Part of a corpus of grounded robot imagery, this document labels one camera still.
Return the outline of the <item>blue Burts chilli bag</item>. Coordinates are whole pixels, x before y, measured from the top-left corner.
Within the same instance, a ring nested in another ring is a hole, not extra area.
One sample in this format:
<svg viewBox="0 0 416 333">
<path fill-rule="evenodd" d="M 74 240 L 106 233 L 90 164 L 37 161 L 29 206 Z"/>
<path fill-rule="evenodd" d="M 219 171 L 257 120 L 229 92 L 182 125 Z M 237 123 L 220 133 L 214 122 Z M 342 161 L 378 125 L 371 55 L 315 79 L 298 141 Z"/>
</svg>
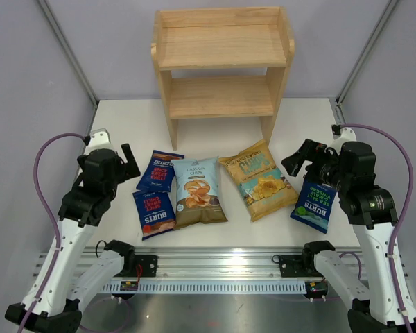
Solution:
<svg viewBox="0 0 416 333">
<path fill-rule="evenodd" d="M 171 192 L 175 177 L 172 160 L 182 159 L 183 155 L 154 150 L 136 189 L 143 192 Z"/>
<path fill-rule="evenodd" d="M 137 191 L 132 196 L 139 215 L 143 241 L 174 230 L 175 212 L 167 192 Z"/>
</svg>

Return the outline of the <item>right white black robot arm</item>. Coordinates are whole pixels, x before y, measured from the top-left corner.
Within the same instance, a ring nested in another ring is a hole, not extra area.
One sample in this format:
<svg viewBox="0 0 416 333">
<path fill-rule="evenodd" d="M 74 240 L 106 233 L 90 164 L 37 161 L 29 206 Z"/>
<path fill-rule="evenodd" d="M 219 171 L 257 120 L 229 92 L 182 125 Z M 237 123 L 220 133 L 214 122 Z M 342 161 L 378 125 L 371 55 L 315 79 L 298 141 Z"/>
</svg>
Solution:
<svg viewBox="0 0 416 333">
<path fill-rule="evenodd" d="M 337 191 L 339 204 L 358 239 L 368 284 L 341 262 L 328 241 L 306 244 L 302 270 L 320 273 L 347 308 L 353 332 L 416 332 L 416 308 L 408 292 L 396 243 L 399 219 L 391 194 L 374 183 L 376 156 L 370 145 L 345 142 L 339 151 L 307 139 L 282 160 L 291 176 L 309 161 L 306 180 Z"/>
</svg>

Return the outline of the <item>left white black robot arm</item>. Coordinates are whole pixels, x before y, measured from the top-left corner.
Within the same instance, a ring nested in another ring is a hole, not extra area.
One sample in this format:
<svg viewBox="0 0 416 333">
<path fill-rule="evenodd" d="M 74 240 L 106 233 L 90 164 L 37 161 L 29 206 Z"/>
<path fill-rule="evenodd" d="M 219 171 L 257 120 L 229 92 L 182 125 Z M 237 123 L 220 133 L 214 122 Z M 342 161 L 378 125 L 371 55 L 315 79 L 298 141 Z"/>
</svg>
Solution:
<svg viewBox="0 0 416 333">
<path fill-rule="evenodd" d="M 115 275 L 130 275 L 136 267 L 134 248 L 112 240 L 101 256 L 76 281 L 73 274 L 82 252 L 115 199 L 118 185 L 140 175 L 129 144 L 124 157 L 98 148 L 78 157 L 82 169 L 62 199 L 54 222 L 55 237 L 42 269 L 25 298 L 9 305 L 5 318 L 18 330 L 76 332 L 86 308 Z"/>
</svg>

